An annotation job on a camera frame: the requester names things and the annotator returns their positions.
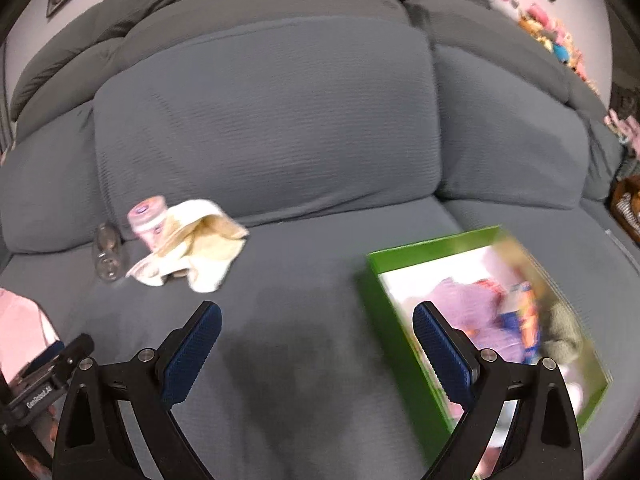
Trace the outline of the red white pompom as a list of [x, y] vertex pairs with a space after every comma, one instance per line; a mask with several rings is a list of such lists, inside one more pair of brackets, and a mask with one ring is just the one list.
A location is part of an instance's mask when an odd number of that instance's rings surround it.
[[495, 280], [491, 280], [490, 278], [483, 278], [482, 280], [478, 280], [475, 282], [475, 285], [490, 290], [494, 294], [495, 302], [497, 304], [501, 300], [503, 300], [504, 296], [506, 296], [506, 290], [504, 289], [504, 287]]

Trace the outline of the blue orange tissue pack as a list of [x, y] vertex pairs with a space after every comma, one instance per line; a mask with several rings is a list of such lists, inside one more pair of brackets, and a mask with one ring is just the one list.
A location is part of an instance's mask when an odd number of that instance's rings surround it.
[[500, 318], [503, 327], [520, 340], [522, 361], [534, 364], [538, 359], [540, 324], [532, 284], [521, 282], [508, 291], [502, 300]]

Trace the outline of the brown snack packet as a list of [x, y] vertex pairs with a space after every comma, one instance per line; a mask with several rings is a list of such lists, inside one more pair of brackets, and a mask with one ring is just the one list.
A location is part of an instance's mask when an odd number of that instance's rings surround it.
[[639, 176], [621, 180], [615, 185], [610, 211], [624, 231], [640, 244]]

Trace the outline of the pink lidded canister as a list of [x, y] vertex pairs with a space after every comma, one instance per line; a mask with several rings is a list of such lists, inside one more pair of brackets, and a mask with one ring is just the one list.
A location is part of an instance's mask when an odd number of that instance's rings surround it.
[[127, 214], [131, 231], [151, 252], [162, 239], [168, 208], [164, 196], [152, 196], [133, 206]]

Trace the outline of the purple scrunchie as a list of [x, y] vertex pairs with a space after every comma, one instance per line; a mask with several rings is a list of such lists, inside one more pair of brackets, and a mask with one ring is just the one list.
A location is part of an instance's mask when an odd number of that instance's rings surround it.
[[451, 278], [441, 281], [428, 296], [446, 321], [462, 330], [478, 350], [495, 350], [506, 361], [522, 362], [523, 349], [517, 336], [503, 327], [494, 294]]

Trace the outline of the olive green cloth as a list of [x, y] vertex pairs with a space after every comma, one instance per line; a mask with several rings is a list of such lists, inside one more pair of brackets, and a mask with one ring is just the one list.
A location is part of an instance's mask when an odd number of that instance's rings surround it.
[[555, 301], [541, 315], [541, 348], [561, 365], [574, 362], [582, 352], [582, 330], [572, 308], [564, 301]]

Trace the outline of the green cardboard box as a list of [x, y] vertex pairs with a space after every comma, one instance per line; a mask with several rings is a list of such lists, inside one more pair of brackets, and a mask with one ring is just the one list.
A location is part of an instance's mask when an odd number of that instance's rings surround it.
[[[490, 278], [506, 293], [521, 282], [529, 282], [537, 299], [540, 344], [537, 364], [544, 358], [541, 348], [541, 315], [555, 301], [566, 302], [582, 330], [582, 352], [568, 365], [559, 365], [580, 432], [600, 404], [610, 376], [602, 367], [596, 349], [582, 328], [565, 295], [537, 260], [508, 232], [498, 226], [424, 240], [372, 252], [363, 285], [364, 305], [392, 364], [414, 433], [428, 468], [451, 436], [463, 415], [460, 404], [449, 400], [413, 331], [413, 310], [430, 301], [430, 292], [446, 278], [471, 284]], [[470, 479], [491, 477], [508, 435], [516, 403], [503, 404], [494, 433]]]

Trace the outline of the grey fabric sofa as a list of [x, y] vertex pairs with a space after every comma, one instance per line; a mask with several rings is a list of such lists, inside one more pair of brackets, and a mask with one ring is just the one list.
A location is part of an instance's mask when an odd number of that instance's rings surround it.
[[487, 0], [103, 0], [28, 64], [1, 169], [4, 287], [103, 362], [201, 298], [99, 280], [90, 245], [153, 195], [250, 238], [177, 417], [217, 479], [416, 479], [426, 463], [359, 292], [369, 252], [501, 224], [612, 382], [585, 475], [639, 414], [639, 251], [605, 207], [624, 150], [600, 99]]

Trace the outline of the pink floral clothing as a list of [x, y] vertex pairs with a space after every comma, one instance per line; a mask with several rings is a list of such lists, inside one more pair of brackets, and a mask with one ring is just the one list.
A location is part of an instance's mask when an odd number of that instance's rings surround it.
[[[1, 371], [8, 384], [55, 340], [55, 336], [48, 338], [54, 333], [48, 323], [32, 300], [1, 289]], [[50, 456], [58, 432], [57, 414], [55, 404], [50, 405], [30, 426]], [[51, 479], [51, 466], [33, 455], [18, 456], [36, 479]]]

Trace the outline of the colourful plush toys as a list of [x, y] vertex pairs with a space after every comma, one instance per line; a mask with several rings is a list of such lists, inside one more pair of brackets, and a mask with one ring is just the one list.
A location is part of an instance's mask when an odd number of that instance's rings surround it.
[[488, 0], [492, 10], [514, 21], [528, 36], [552, 53], [562, 64], [572, 70], [596, 95], [600, 91], [596, 82], [587, 74], [585, 55], [576, 47], [573, 35], [561, 20], [552, 20], [537, 3], [523, 8], [518, 0]]

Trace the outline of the cream yellow towel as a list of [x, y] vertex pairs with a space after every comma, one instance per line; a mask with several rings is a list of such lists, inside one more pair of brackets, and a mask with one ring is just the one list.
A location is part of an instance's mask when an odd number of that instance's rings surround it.
[[127, 275], [152, 287], [168, 278], [185, 278], [194, 292], [216, 292], [250, 232], [210, 200], [186, 200], [167, 208], [160, 244]]

